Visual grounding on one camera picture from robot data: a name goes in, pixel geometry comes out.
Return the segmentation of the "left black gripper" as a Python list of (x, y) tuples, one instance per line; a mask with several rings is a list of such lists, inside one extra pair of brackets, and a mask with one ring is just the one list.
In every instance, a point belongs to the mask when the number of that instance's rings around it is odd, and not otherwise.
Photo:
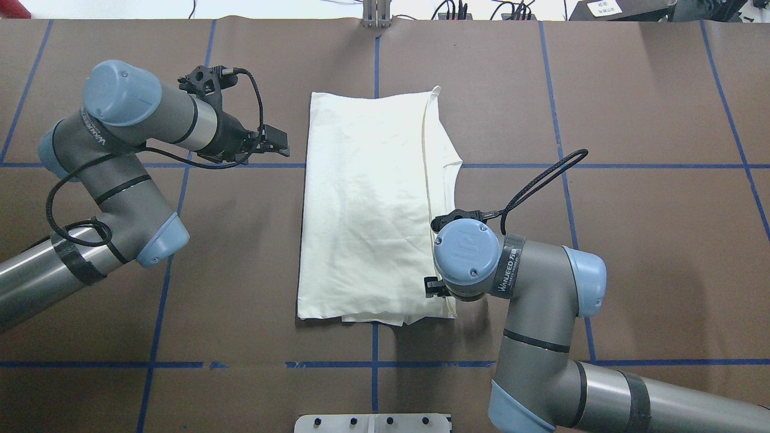
[(250, 155), (259, 148), (259, 153), (277, 153), (286, 158), (291, 156), (287, 134), (270, 125), (260, 124), (255, 131), (248, 131), (237, 118), (217, 111), (217, 127), (208, 145), (196, 151), (196, 155), (215, 164), (247, 164)]

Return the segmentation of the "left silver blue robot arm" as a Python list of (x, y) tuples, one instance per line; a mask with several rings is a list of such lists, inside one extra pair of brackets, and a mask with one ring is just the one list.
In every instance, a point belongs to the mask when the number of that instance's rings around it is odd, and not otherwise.
[(246, 76), (239, 67), (198, 66), (176, 85), (124, 61), (94, 66), (78, 112), (47, 132), (38, 156), (58, 183), (45, 213), (49, 236), (2, 264), (2, 331), (38, 315), (124, 264), (144, 268), (189, 242), (178, 211), (138, 159), (148, 140), (203, 158), (203, 169), (245, 165), (258, 153), (291, 155), (286, 132), (246, 129), (223, 110), (223, 90)]

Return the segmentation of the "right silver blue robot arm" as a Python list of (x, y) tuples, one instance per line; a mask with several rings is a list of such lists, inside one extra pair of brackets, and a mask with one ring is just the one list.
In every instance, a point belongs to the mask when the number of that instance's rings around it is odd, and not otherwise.
[(516, 234), (486, 216), (452, 213), (431, 223), (437, 276), (427, 296), (507, 299), (488, 416), (503, 432), (767, 432), (768, 408), (570, 358), (578, 318), (599, 312), (602, 258)]

